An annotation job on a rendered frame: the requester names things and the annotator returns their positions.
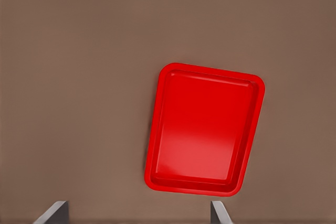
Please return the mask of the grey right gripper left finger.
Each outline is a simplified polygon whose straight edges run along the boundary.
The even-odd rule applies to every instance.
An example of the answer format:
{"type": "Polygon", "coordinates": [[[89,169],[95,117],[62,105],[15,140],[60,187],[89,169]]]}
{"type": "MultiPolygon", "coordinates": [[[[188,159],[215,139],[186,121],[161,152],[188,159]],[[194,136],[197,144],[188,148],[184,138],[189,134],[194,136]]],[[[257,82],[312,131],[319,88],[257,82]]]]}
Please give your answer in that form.
{"type": "Polygon", "coordinates": [[[55,202],[33,224],[69,224],[69,202],[55,202]]]}

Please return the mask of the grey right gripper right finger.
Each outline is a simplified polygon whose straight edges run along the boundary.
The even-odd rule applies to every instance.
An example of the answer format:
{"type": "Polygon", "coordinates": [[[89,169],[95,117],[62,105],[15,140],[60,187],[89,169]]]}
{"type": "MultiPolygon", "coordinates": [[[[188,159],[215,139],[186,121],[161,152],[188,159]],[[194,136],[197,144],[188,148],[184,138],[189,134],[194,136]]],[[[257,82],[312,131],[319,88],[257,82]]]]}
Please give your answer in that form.
{"type": "Polygon", "coordinates": [[[233,224],[221,201],[211,201],[211,224],[233,224]]]}

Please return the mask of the red rectangular tray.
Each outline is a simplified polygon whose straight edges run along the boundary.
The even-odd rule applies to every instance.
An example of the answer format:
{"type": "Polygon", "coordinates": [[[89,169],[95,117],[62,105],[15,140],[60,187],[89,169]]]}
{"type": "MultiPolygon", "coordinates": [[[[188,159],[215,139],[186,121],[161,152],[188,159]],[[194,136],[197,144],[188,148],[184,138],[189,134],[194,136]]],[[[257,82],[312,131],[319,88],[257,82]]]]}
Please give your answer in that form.
{"type": "Polygon", "coordinates": [[[265,94],[256,75],[183,63],[158,78],[144,180],[157,191],[241,189],[265,94]]]}

